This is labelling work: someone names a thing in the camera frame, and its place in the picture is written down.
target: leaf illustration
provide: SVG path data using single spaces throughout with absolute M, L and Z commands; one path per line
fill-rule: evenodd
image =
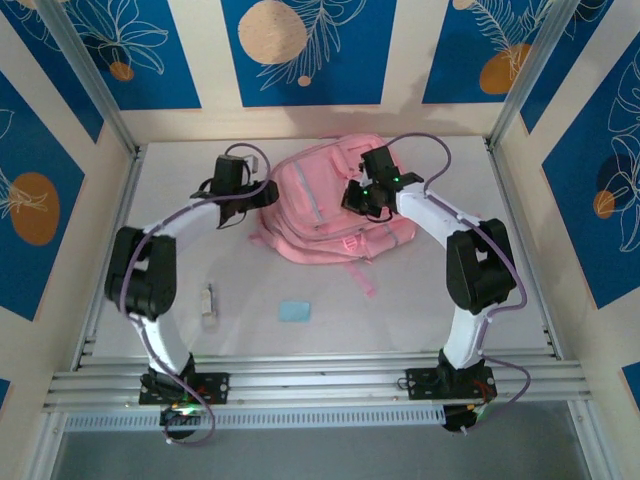
M 340 52 L 338 27 L 353 20 L 367 0 L 359 0 L 357 7 L 346 16 L 346 5 L 353 0 L 292 0 L 290 7 L 298 14 L 307 31 L 307 43 L 300 54 L 279 65 L 264 65 L 258 77 L 266 77 L 260 91 L 279 81 L 290 84 L 300 77 L 313 76 L 331 61 L 332 51 Z
M 158 75 L 164 73 L 164 63 L 153 50 L 143 46 L 128 47 L 131 61 L 144 68 L 155 70 Z
M 496 51 L 507 51 L 518 43 L 520 22 L 509 0 L 476 0 L 468 10 L 476 15 L 480 33 L 489 38 Z
M 136 0 L 109 0 L 107 8 L 121 30 L 140 16 L 140 8 Z
M 94 33 L 100 33 L 105 38 L 116 38 L 117 26 L 109 11 L 99 1 L 71 0 L 66 2 L 65 10 L 77 23 Z
M 640 204 L 636 203 L 634 207 L 627 208 L 620 215 L 620 251 L 623 253 L 633 252 L 640 246 Z
M 533 11 L 533 5 L 531 2 L 529 2 L 529 5 L 527 5 L 527 8 L 525 8 L 522 15 L 520 15 L 518 21 L 520 22 L 520 27 L 523 32 L 531 32 L 535 30 L 538 20 L 535 12 Z
M 620 76 L 616 97 L 609 111 L 609 131 L 631 134 L 640 127 L 640 72 L 634 62 Z
M 106 65 L 111 65 L 112 63 L 124 63 L 126 65 L 130 65 L 131 61 L 127 55 L 120 55 L 120 50 L 118 48 L 114 48 L 112 43 L 105 43 L 104 45 L 100 45 L 98 47 L 98 53 L 100 57 L 105 61 Z
M 38 41 L 43 42 L 52 50 L 60 51 L 49 29 L 45 26 L 42 18 L 36 10 L 28 8 L 16 0 L 2 0 L 7 9 L 20 21 L 29 35 Z
M 590 0 L 588 2 L 581 1 L 576 8 L 575 13 L 569 20 L 569 24 L 564 29 L 564 33 L 573 40 L 578 28 L 578 23 L 591 23 L 597 21 L 603 14 L 605 6 L 609 0 Z
M 169 38 L 168 30 L 161 30 L 147 22 L 131 22 L 122 30 L 121 41 L 143 47 L 159 47 Z
M 13 114 L 14 112 L 12 112 L 11 110 L 0 110 L 0 139 L 4 137 L 11 128 L 11 120 L 13 119 Z

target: orange circle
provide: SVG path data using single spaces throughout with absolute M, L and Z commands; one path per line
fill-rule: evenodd
M 40 173 L 23 173 L 13 182 L 9 196 L 19 202 L 11 208 L 11 222 L 20 238 L 37 247 L 53 240 L 60 221 L 60 199 L 51 180 Z M 30 206 L 25 200 L 38 207 Z
M 466 10 L 475 3 L 474 0 L 453 0 L 451 2 L 456 10 Z
M 133 69 L 122 62 L 113 62 L 109 65 L 109 71 L 116 80 L 121 82 L 130 82 L 133 80 Z
M 307 28 L 300 15 L 286 3 L 262 0 L 240 19 L 238 38 L 253 61 L 277 65 L 300 55 L 307 45 Z
M 607 190 L 598 192 L 596 198 L 593 199 L 593 210 L 603 220 L 613 215 L 615 208 L 616 199 L 613 197 L 613 193 Z
M 301 76 L 298 79 L 298 85 L 300 85 L 301 87 L 308 87 L 309 85 L 311 85 L 311 78 L 307 77 L 306 75 Z
M 489 60 L 480 73 L 480 88 L 489 95 L 500 95 L 509 92 L 516 74 L 524 64 L 531 45 L 526 43 L 514 45 L 513 47 L 495 55 Z M 511 70 L 511 63 L 515 61 L 514 69 Z

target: black cable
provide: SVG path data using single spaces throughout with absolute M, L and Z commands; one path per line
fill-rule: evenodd
M 365 218 L 369 220 L 371 223 L 387 223 L 393 219 L 393 212 L 389 211 L 389 217 L 385 218 L 384 220 L 377 220 L 375 218 L 371 218 L 369 215 L 366 215 Z
M 207 178 L 204 182 L 202 182 L 200 184 L 200 187 L 198 188 L 198 191 L 199 192 L 204 192 L 205 189 L 207 188 L 207 186 L 211 187 L 211 182 L 213 182 L 213 177 Z
M 451 157 L 452 157 L 451 150 L 449 149 L 449 146 L 444 142 L 444 140 L 442 140 L 439 137 L 436 137 L 435 135 L 431 135 L 430 133 L 425 133 L 425 132 L 412 132 L 412 133 L 405 133 L 403 135 L 399 135 L 396 138 L 394 138 L 392 140 L 389 140 L 389 142 L 387 142 L 385 147 L 389 147 L 392 144 L 396 143 L 398 140 L 402 140 L 403 138 L 408 138 L 408 137 L 430 138 L 431 140 L 434 140 L 434 141 L 438 142 L 440 144 L 440 146 L 442 146 L 442 148 L 444 148 L 444 151 L 447 154 L 447 162 L 445 163 L 444 167 L 442 167 L 442 169 L 438 173 L 433 175 L 431 178 L 429 178 L 425 182 L 424 190 L 427 191 L 429 189 L 429 187 L 431 186 L 431 184 L 434 182 L 434 180 L 437 180 L 442 175 L 444 175 L 447 170 L 449 170 L 449 167 L 451 166 Z
M 229 225 L 223 225 L 221 227 L 218 227 L 217 230 L 224 230 L 225 228 L 230 228 L 230 227 L 235 227 L 236 225 L 240 225 L 244 219 L 247 218 L 247 212 L 244 212 L 244 214 L 242 215 L 242 218 L 237 221 L 236 223 L 231 223 Z
M 249 164 L 246 161 L 242 162 L 242 164 L 244 165 L 244 169 L 247 172 L 247 183 L 245 183 L 245 185 L 249 185 L 249 183 L 251 182 L 251 169 L 249 168 Z

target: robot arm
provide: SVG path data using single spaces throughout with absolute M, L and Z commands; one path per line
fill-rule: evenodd
M 202 235 L 222 227 L 235 214 L 245 214 L 277 201 L 278 188 L 274 182 L 243 184 L 245 170 L 245 159 L 221 155 L 216 161 L 214 176 L 205 181 L 181 209 L 186 213 L 160 229 L 157 229 L 158 224 L 142 229 L 123 227 L 116 234 L 105 295 L 119 305 L 134 251 L 147 234 L 157 230 L 136 259 L 125 292 L 126 313 L 134 320 L 133 325 L 149 357 L 149 373 L 143 375 L 142 383 L 147 391 L 155 393 L 151 403 L 172 403 L 184 393 L 165 374 L 166 369 L 160 362 L 189 385 L 208 380 L 196 376 L 191 353 L 175 323 L 164 314 L 176 297 L 177 256 Z
M 371 150 L 362 158 L 363 178 L 349 182 L 343 207 L 378 218 L 386 207 L 413 220 L 445 248 L 447 290 L 456 307 L 440 364 L 450 370 L 449 377 L 467 369 L 482 370 L 478 349 L 486 314 L 507 299 L 516 282 L 470 225 L 486 233 L 513 263 L 504 224 L 468 215 L 425 189 L 424 180 L 415 173 L 401 174 L 387 147 Z M 486 258 L 479 260 L 477 252 Z

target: pink backpack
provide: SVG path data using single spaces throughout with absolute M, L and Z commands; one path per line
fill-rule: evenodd
M 413 239 L 416 226 L 406 218 L 373 223 L 341 207 L 347 183 L 362 175 L 360 155 L 384 144 L 377 135 L 348 135 L 278 164 L 272 179 L 280 198 L 259 210 L 262 239 L 283 257 L 305 264 L 371 259 Z

